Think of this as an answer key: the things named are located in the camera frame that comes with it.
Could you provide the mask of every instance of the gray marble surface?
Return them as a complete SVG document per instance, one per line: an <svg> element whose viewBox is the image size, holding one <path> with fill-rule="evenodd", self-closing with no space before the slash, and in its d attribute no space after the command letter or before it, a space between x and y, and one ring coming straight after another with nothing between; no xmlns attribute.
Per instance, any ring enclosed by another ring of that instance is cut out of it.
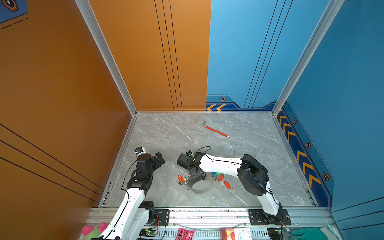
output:
<svg viewBox="0 0 384 240"><path fill-rule="evenodd" d="M204 121L208 126L231 137L224 137L204 128ZM204 146L211 146L208 153L218 157L252 155L268 169L271 188L283 206L311 206L271 113L138 114L112 186L109 203L105 207L120 205L124 196L124 191L120 190L122 180L127 169L136 160L134 149L138 146L144 147L152 155L161 152L166 161L155 171L152 186L146 196L146 200L153 201L157 207L261 206L257 197L248 193L240 180L233 176L226 175L224 180L231 184L234 192L219 182L214 184L211 191L202 194L195 194L186 186L178 184L177 176L188 174L186 169L176 164L179 155L188 150L195 152ZM135 166L131 168L127 178L130 178ZM205 182L198 182L194 188L201 189L204 185Z"/></svg>

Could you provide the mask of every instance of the orange wall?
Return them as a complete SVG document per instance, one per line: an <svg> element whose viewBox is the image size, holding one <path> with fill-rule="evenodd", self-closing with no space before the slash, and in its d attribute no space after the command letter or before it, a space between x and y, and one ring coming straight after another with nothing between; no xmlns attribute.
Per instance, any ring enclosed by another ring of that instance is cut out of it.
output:
<svg viewBox="0 0 384 240"><path fill-rule="evenodd" d="M0 39L2 238L76 239L131 116L74 1L28 1Z"/></svg>
<svg viewBox="0 0 384 240"><path fill-rule="evenodd" d="M210 0L90 0L138 111L203 111Z"/></svg>

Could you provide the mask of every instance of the pink plush toy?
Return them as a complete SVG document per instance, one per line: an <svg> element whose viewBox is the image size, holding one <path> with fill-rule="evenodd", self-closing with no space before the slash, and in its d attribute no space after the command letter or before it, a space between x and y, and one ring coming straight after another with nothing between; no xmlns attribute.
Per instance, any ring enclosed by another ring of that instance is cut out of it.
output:
<svg viewBox="0 0 384 240"><path fill-rule="evenodd" d="M84 240L91 240L92 238L98 238L100 234L107 228L107 224L103 222L100 227L94 228L93 226L86 225L81 230L84 235Z"/></svg>

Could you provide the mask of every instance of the white robotic arm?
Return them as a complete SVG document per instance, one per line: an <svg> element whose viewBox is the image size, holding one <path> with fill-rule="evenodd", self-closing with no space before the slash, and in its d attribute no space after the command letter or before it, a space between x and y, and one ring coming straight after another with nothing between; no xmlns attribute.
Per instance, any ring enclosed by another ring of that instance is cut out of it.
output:
<svg viewBox="0 0 384 240"><path fill-rule="evenodd" d="M165 161L161 153L151 156L145 149L135 149L137 155L136 176L132 176L127 184L124 199L108 227L94 240L132 240L136 239L145 224L155 218L153 202L144 201L149 190L153 173ZM191 151L181 154L177 164L189 170L195 180L204 180L207 172L220 172L240 179L245 190L257 196L263 207L258 219L265 223L279 225L283 218L281 204L276 200L270 187L268 171L251 155L245 154L238 158L214 157L203 152Z"/></svg>
<svg viewBox="0 0 384 240"><path fill-rule="evenodd" d="M254 194L263 207L260 216L266 223L280 224L283 218L281 204L274 196L269 183L268 170L251 155L238 158L224 158L191 151L181 154L177 164L187 170L194 182L205 179L206 172L220 172L240 179L245 190Z"/></svg>
<svg viewBox="0 0 384 240"><path fill-rule="evenodd" d="M143 147L135 149L137 169L127 183L127 190L115 216L99 238L93 239L136 239L145 224L155 218L153 202L144 201L153 179L154 171L165 163L161 153L151 156Z"/></svg>
<svg viewBox="0 0 384 240"><path fill-rule="evenodd" d="M238 170L242 164L242 158L225 158L225 157L214 157L205 154L200 159L200 168L204 172L219 172L228 174L238 178ZM263 211L269 215L276 216L279 211L279 201L274 196L269 181L266 183L266 193L258 196L257 199L263 206Z"/></svg>

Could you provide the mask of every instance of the snack package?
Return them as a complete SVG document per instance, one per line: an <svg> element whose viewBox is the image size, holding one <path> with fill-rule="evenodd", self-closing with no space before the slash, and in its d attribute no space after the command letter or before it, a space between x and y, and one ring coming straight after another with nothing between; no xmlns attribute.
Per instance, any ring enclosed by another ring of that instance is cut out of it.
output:
<svg viewBox="0 0 384 240"><path fill-rule="evenodd" d="M195 231L188 231L183 228L179 228L177 232L176 240L192 240Z"/></svg>
<svg viewBox="0 0 384 240"><path fill-rule="evenodd" d="M252 240L250 228L225 228L221 230L222 240Z"/></svg>

